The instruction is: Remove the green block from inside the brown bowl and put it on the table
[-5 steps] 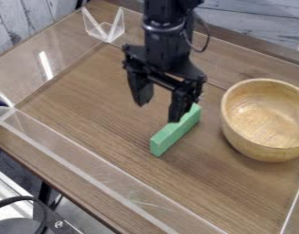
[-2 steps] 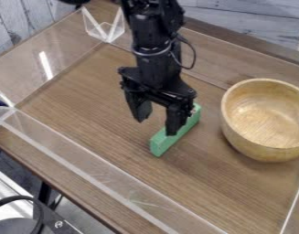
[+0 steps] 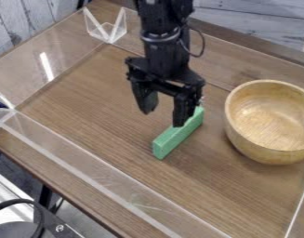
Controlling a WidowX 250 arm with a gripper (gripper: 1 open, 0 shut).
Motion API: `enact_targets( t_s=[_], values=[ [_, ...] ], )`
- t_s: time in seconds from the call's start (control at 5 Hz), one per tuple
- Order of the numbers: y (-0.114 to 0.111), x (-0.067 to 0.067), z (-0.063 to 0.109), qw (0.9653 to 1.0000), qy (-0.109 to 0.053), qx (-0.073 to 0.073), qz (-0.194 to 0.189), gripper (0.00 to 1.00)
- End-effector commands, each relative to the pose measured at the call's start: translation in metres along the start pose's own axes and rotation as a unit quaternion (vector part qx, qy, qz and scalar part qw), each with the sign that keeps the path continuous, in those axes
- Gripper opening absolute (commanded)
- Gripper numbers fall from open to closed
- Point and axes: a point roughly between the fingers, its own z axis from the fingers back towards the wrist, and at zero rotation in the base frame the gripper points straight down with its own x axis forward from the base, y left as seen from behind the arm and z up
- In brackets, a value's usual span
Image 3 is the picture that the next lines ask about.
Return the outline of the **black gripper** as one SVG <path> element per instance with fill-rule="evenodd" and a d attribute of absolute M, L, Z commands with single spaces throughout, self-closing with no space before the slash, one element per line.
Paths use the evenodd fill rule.
<path fill-rule="evenodd" d="M 127 58 L 127 79 L 139 110 L 148 114 L 159 103 L 158 93 L 174 98 L 172 126 L 182 127 L 200 104 L 206 79 L 187 66 L 162 66 L 152 70 L 146 58 Z"/>

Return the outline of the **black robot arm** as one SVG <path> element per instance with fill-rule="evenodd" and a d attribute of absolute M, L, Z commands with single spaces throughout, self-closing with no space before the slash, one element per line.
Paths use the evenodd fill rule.
<path fill-rule="evenodd" d="M 135 0 L 140 18 L 140 39 L 144 56 L 126 59 L 127 79 L 138 107 L 143 113 L 155 110 L 160 93 L 174 99 L 172 125 L 182 127 L 200 105 L 206 79 L 188 67 L 190 52 L 188 16 L 192 0 Z"/>

